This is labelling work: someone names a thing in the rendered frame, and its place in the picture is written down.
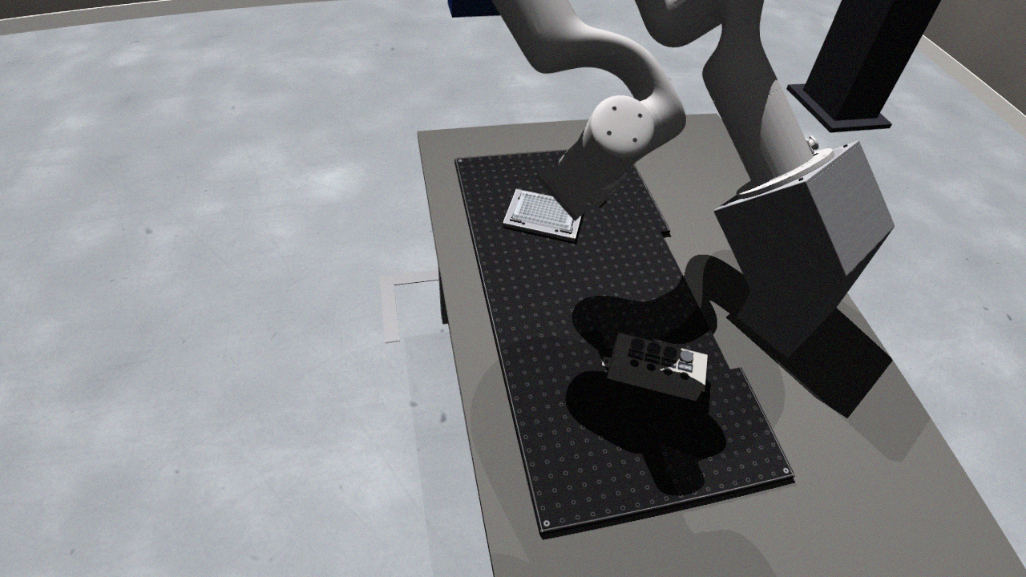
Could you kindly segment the white operator panel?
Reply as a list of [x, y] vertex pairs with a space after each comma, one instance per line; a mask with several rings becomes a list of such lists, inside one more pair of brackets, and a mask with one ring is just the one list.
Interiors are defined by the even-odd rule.
[[706, 389], [707, 356], [618, 333], [611, 358], [604, 357], [602, 366], [609, 368], [608, 379], [613, 381], [696, 401]]

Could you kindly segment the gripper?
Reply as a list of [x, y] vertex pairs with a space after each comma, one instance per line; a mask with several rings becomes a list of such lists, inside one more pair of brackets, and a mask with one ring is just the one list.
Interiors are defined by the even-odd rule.
[[[559, 167], [562, 167], [562, 164], [564, 164], [564, 162], [567, 162], [571, 159], [574, 146], [570, 147], [568, 152], [562, 156], [561, 160], [559, 161]], [[590, 195], [588, 195], [588, 197], [585, 198], [586, 201], [589, 202], [590, 205], [592, 205], [595, 208], [603, 207], [606, 204], [606, 200], [609, 197], [611, 197], [611, 195], [615, 194], [616, 191], [618, 191], [617, 189], [620, 187], [620, 182], [622, 182], [622, 180], [615, 180], [615, 182], [611, 183], [611, 186], [606, 185], [604, 188], [596, 188], [593, 193], [591, 193]]]

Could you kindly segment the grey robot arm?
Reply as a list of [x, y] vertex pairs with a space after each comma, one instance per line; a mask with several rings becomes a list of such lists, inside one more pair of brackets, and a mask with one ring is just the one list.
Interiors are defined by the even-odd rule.
[[[602, 101], [574, 146], [571, 159], [557, 170], [548, 164], [536, 175], [560, 207], [578, 220], [589, 208], [585, 198], [596, 188], [625, 180], [635, 162], [683, 131], [681, 98], [642, 45], [586, 25], [568, 0], [491, 1], [536, 71], [600, 68], [620, 78], [634, 97]], [[721, 40], [702, 78], [751, 179], [737, 190], [740, 200], [802, 178], [834, 157], [831, 147], [814, 153], [818, 142], [802, 134], [774, 75], [760, 42], [765, 0], [635, 2], [649, 35], [667, 47], [688, 45], [721, 25]]]

